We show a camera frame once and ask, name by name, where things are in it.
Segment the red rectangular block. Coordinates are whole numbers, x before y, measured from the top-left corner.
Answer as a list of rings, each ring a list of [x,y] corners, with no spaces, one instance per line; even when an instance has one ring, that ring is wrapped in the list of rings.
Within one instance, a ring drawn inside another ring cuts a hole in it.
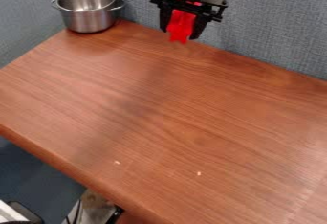
[[[169,32],[169,40],[183,44],[191,40],[193,20],[201,14],[201,4],[195,1],[166,0],[168,7],[172,7],[172,15],[165,31]]]

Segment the stainless steel pot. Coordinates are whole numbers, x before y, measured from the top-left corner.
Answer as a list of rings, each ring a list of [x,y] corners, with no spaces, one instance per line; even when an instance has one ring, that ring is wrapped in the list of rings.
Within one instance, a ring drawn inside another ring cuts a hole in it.
[[[52,0],[50,7],[60,11],[65,27],[89,34],[106,30],[116,22],[124,0]]]

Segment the white object at corner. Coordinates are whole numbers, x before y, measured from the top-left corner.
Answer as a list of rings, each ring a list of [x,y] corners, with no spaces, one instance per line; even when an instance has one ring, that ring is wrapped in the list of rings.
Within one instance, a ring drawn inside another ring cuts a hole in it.
[[[0,200],[0,224],[44,224],[44,221],[18,202]]]

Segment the metal table leg frame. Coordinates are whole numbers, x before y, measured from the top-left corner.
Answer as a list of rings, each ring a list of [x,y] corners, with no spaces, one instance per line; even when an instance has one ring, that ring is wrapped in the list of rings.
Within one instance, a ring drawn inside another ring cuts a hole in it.
[[[124,210],[100,194],[86,190],[77,199],[62,224],[116,224]]]

